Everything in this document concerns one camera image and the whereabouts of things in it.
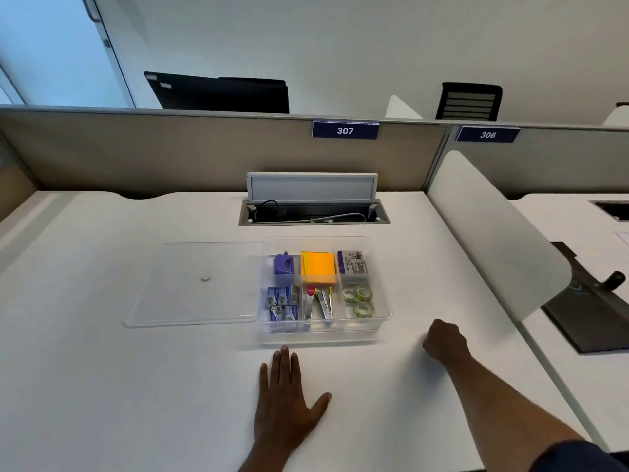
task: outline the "white cable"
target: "white cable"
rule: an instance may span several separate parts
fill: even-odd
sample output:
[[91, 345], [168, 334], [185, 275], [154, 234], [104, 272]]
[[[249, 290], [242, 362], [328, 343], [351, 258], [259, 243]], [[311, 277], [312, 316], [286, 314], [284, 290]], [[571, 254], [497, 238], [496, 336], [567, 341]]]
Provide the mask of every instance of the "white cable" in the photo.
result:
[[310, 223], [310, 222], [318, 222], [319, 220], [331, 220], [333, 218], [341, 218], [341, 217], [350, 217], [360, 215], [363, 218], [363, 222], [367, 221], [367, 217], [362, 213], [342, 213], [339, 215], [330, 215], [329, 217], [319, 217], [319, 218], [311, 218], [309, 220], [280, 220], [279, 222], [260, 222], [260, 223]]

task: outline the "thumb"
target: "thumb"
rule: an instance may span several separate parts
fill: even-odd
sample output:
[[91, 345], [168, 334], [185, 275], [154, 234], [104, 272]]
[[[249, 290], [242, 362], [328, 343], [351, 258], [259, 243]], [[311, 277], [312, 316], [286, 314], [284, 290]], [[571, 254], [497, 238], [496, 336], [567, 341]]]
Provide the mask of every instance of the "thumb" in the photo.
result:
[[323, 394], [320, 398], [316, 400], [316, 403], [314, 403], [314, 406], [312, 406], [312, 408], [310, 409], [310, 412], [313, 415], [313, 420], [315, 424], [314, 426], [316, 426], [321, 420], [323, 413], [328, 408], [328, 403], [330, 402], [330, 399], [332, 399], [331, 393]]

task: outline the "desk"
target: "desk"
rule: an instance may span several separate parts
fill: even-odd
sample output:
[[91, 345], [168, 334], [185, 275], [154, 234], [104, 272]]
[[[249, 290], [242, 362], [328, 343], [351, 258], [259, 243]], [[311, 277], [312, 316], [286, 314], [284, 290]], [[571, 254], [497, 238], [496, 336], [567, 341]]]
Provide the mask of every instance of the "desk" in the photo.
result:
[[451, 381], [421, 350], [435, 317], [585, 434], [422, 192], [381, 193], [391, 223], [365, 226], [238, 227], [244, 197], [37, 192], [0, 224], [3, 470], [234, 471], [272, 354], [249, 339], [257, 326], [130, 330], [122, 320], [162, 243], [271, 235], [369, 237], [394, 312], [373, 343], [299, 349], [306, 401], [333, 398], [287, 470], [481, 467]]
[[[629, 231], [589, 200], [629, 200], [627, 194], [531, 194], [513, 204], [550, 240], [565, 242], [594, 277], [629, 274], [629, 246], [614, 231]], [[629, 301], [629, 282], [618, 296]], [[593, 440], [610, 452], [629, 450], [629, 354], [579, 356], [539, 310], [523, 322], [550, 363], [573, 409]]]

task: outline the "purple hole punch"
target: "purple hole punch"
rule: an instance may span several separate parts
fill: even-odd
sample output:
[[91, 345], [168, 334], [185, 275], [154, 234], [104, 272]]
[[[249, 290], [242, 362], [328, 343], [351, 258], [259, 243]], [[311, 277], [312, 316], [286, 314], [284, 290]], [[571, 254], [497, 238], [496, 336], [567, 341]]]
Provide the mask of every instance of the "purple hole punch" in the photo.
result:
[[295, 275], [293, 256], [289, 255], [288, 252], [284, 252], [283, 255], [276, 255], [273, 263], [276, 275]]

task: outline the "clear plastic lid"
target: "clear plastic lid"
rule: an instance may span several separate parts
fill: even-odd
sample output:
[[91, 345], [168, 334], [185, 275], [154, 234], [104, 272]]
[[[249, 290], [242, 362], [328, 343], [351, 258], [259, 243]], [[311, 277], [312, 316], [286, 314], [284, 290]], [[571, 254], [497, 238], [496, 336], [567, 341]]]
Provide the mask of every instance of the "clear plastic lid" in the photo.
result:
[[173, 243], [155, 254], [130, 328], [253, 322], [260, 242]]

